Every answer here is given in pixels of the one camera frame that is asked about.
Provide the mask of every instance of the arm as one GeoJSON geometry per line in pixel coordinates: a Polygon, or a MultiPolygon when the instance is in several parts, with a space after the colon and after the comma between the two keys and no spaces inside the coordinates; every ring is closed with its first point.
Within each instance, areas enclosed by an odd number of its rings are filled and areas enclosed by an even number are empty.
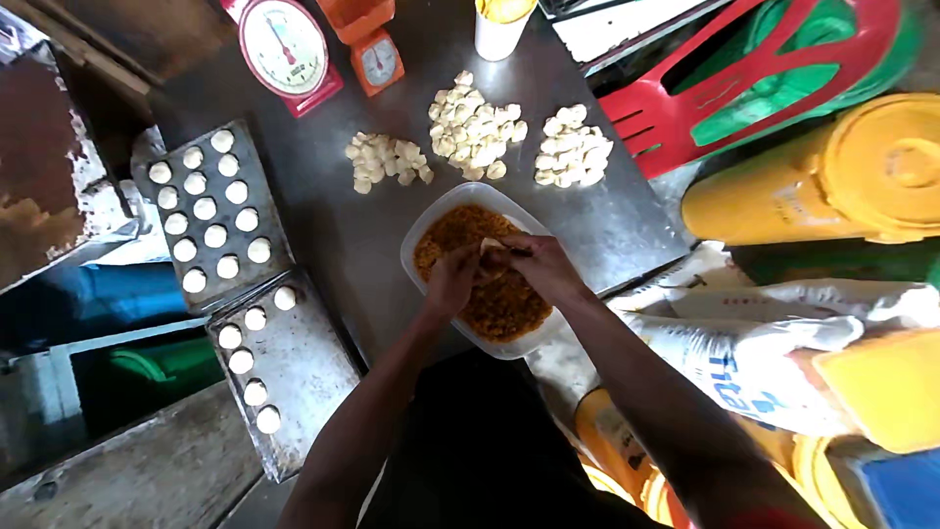
{"type": "Polygon", "coordinates": [[[498,259],[522,272],[564,314],[614,404],[697,527],[726,527],[734,515],[763,508],[825,527],[728,413],[594,296],[554,237],[517,235],[503,242],[532,253],[504,252],[498,259]]]}
{"type": "Polygon", "coordinates": [[[353,528],[441,329],[470,298],[478,247],[457,249],[431,272],[424,306],[317,436],[278,529],[353,528]]]}

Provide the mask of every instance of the red plastic chair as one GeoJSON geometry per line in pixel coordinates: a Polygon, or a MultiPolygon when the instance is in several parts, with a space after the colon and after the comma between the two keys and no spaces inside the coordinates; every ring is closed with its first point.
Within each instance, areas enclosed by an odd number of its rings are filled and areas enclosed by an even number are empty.
{"type": "Polygon", "coordinates": [[[750,54],[688,90],[669,95],[663,76],[720,29],[764,0],[738,0],[662,63],[628,87],[602,97],[601,108],[614,122],[627,151],[648,178],[717,151],[833,99],[864,78],[890,50],[901,20],[899,0],[847,0],[855,9],[856,34],[778,55],[819,0],[793,0],[783,19],[750,54]],[[731,136],[698,146],[692,128],[760,79],[814,64],[839,64],[825,86],[795,104],[731,136]]]}

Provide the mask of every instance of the metal baking tray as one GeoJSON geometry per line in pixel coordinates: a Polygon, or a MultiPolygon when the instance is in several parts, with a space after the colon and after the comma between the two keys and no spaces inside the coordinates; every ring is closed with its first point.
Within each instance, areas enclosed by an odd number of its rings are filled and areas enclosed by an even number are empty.
{"type": "Polygon", "coordinates": [[[248,132],[244,120],[234,120],[216,128],[188,143],[173,152],[162,156],[135,163],[132,166],[132,175],[140,192],[156,203],[160,189],[167,185],[177,188],[179,203],[172,210],[165,210],[158,206],[161,222],[176,212],[184,213],[189,226],[186,232],[180,235],[171,235],[164,232],[166,243],[172,256],[173,246],[185,237],[190,237],[196,243],[196,257],[188,263],[181,263],[175,258],[173,266],[177,278],[182,283],[182,277],[193,268],[201,268],[206,274],[206,288],[202,292],[189,293],[183,291],[183,297],[189,305],[191,313],[203,314],[215,311],[234,299],[244,295],[257,284],[264,282],[275,275],[290,269],[293,266],[293,255],[290,253],[287,237],[281,228],[281,221],[271,197],[264,169],[255,150],[255,142],[248,132]],[[239,171],[234,177],[223,176],[218,171],[219,158],[223,153],[214,149],[210,143],[212,135],[228,129],[235,136],[235,143],[231,152],[238,158],[239,171]],[[189,169],[182,164],[183,153],[190,147],[197,146],[202,149],[202,165],[189,169]],[[166,184],[156,184],[148,176],[150,166],[157,162],[166,162],[172,171],[172,178],[166,184]],[[190,195],[183,189],[186,177],[194,171],[200,171],[206,176],[206,191],[200,195],[190,195]],[[248,200],[242,204],[233,204],[225,196],[226,187],[236,180],[243,180],[248,185],[248,200]],[[193,215],[193,205],[203,197],[215,199],[216,213],[209,220],[199,220],[193,215]],[[235,227],[235,216],[246,207],[258,210],[258,227],[252,232],[242,232],[235,227]],[[209,248],[203,242],[207,228],[213,224],[222,224],[228,231],[227,241],[221,248],[209,248]],[[248,259],[246,254],[248,244],[257,237],[266,237],[271,241],[271,258],[267,263],[257,264],[248,259]],[[219,259],[225,255],[236,255],[239,260],[239,273],[233,279],[220,278],[215,271],[219,259]]]}
{"type": "Polygon", "coordinates": [[[300,471],[313,440],[361,378],[313,283],[302,268],[295,267],[237,305],[225,307],[206,324],[206,330],[265,474],[278,483],[290,478],[300,471]],[[274,292],[281,286],[289,286],[297,295],[297,305],[289,311],[274,305],[274,292]],[[245,312],[252,307],[264,310],[264,329],[253,331],[245,326],[245,312]],[[242,345],[234,350],[218,343],[219,330],[229,324],[242,331],[242,345]],[[254,367],[244,375],[228,369],[228,358],[240,348],[247,348],[255,358],[254,367]],[[259,378],[268,390],[268,400],[258,407],[243,400],[244,387],[253,378],[259,378]],[[272,435],[255,426],[258,411],[269,404],[281,415],[281,427],[272,435]]]}

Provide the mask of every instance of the table surface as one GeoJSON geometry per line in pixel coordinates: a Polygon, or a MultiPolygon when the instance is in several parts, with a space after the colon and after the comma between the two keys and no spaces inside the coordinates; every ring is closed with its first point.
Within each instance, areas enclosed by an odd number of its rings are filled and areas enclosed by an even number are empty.
{"type": "MultiPolygon", "coordinates": [[[[522,106],[529,135],[510,147],[505,178],[489,181],[557,236],[587,285],[615,289],[688,252],[630,154],[617,142],[607,176],[581,188],[541,186],[533,179],[541,126],[561,106],[587,106],[586,124],[617,137],[575,63],[539,11],[516,51],[491,63],[474,50],[473,2],[407,0],[385,29],[405,67],[397,83],[368,98],[356,81],[349,47],[336,39],[314,2],[303,2],[326,34],[331,61],[345,88],[300,119],[248,70],[237,42],[169,80],[150,103],[168,149],[229,120],[245,117],[252,131],[291,249],[307,266],[328,309],[352,335],[367,362],[392,345],[421,302],[401,267],[404,235],[424,210],[465,180],[431,152],[427,110],[438,89],[452,88],[461,70],[487,102],[522,106]],[[367,195],[353,191],[343,147],[357,132],[416,142],[435,178],[402,187],[386,178],[367,195]]],[[[446,356],[471,346],[455,329],[438,344],[446,356]]]]}

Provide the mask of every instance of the kitchen scale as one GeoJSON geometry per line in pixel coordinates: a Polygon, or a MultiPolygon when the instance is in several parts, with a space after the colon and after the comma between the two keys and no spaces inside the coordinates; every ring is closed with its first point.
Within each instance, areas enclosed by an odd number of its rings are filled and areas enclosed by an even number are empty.
{"type": "Polygon", "coordinates": [[[300,118],[343,88],[326,39],[295,0],[220,0],[239,27],[248,68],[300,118]]]}
{"type": "Polygon", "coordinates": [[[381,92],[405,74],[399,49],[382,28],[354,42],[351,47],[352,68],[368,97],[381,92]]]}
{"type": "Polygon", "coordinates": [[[399,50],[382,28],[395,16],[395,0],[317,0],[337,37],[351,49],[359,84],[372,97],[401,79],[399,50]]]}

